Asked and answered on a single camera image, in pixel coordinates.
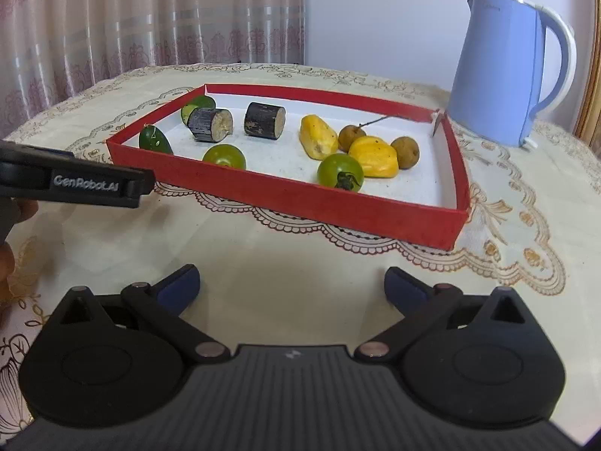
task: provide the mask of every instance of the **white wall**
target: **white wall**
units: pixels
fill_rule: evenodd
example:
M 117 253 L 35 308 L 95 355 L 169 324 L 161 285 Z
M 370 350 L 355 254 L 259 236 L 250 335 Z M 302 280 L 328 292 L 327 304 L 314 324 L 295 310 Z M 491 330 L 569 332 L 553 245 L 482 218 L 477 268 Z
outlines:
M 574 85 L 546 117 L 571 130 L 588 74 L 594 0 L 531 1 L 555 9 L 575 30 Z M 306 10 L 306 64 L 451 89 L 470 18 L 466 0 L 306 0 Z M 559 44 L 548 32 L 542 97 L 559 68 Z

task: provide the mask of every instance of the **white tray bottom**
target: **white tray bottom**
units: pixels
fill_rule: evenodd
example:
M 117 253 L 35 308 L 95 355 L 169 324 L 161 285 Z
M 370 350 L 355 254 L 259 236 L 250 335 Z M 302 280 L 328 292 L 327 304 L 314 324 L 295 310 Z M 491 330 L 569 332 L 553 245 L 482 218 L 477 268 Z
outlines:
M 214 98 L 217 108 L 225 108 L 231 112 L 234 133 L 220 144 L 233 144 L 238 147 L 246 158 L 247 170 L 308 183 L 317 182 L 319 161 L 308 157 L 299 141 L 301 119 L 305 115 L 320 116 L 336 132 L 346 125 L 358 125 L 381 116 L 305 101 L 250 95 L 208 95 Z M 276 141 L 245 134 L 244 115 L 252 101 L 286 108 L 284 131 Z M 156 126 L 166 135 L 173 153 L 177 156 L 202 160 L 205 152 L 214 146 L 211 143 L 194 141 L 192 133 L 181 121 L 179 110 L 159 120 Z M 400 170 L 393 179 L 366 178 L 360 193 L 421 205 L 456 208 L 455 180 L 442 127 L 438 128 L 436 136 L 432 138 L 431 124 L 389 118 L 366 126 L 364 130 L 368 135 L 378 136 L 389 144 L 401 136 L 414 138 L 420 146 L 420 161 L 410 170 Z M 125 145 L 137 147 L 137 143 L 138 135 L 135 135 L 126 141 Z

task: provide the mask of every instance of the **yellow fruit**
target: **yellow fruit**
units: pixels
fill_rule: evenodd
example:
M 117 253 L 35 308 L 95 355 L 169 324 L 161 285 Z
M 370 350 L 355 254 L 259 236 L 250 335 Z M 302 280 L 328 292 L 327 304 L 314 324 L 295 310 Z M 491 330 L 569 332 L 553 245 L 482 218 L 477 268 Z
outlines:
M 420 160 L 420 146 L 411 137 L 399 137 L 393 140 L 391 144 L 397 152 L 399 168 L 408 170 L 413 168 Z
M 309 157 L 326 159 L 338 150 L 338 136 L 316 115 L 306 115 L 300 121 L 300 143 Z
M 371 178 L 394 178 L 399 172 L 397 152 L 383 139 L 374 136 L 359 137 L 349 149 L 363 173 Z

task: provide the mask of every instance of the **lime slice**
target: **lime slice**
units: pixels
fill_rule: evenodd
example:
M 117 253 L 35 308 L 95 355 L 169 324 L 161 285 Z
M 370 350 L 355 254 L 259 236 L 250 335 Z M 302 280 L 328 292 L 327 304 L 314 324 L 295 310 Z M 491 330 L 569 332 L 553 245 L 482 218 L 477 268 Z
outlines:
M 193 103 L 188 103 L 187 105 L 184 105 L 181 108 L 181 110 L 180 110 L 181 121 L 184 122 L 185 126 L 187 126 L 187 120 L 190 118 L 190 114 L 197 108 L 199 108 L 199 106 L 195 105 Z

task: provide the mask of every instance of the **person's hand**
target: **person's hand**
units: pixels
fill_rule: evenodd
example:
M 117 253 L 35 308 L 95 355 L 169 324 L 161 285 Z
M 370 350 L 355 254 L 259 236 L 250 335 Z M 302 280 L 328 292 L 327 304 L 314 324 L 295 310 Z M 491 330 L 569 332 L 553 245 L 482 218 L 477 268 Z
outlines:
M 38 203 L 35 200 L 13 200 L 21 211 L 21 215 L 17 222 L 23 222 L 31 219 L 35 212 L 38 211 Z M 8 243 L 0 246 L 0 301 L 9 300 L 11 298 L 8 290 L 7 278 L 14 271 L 14 256 Z

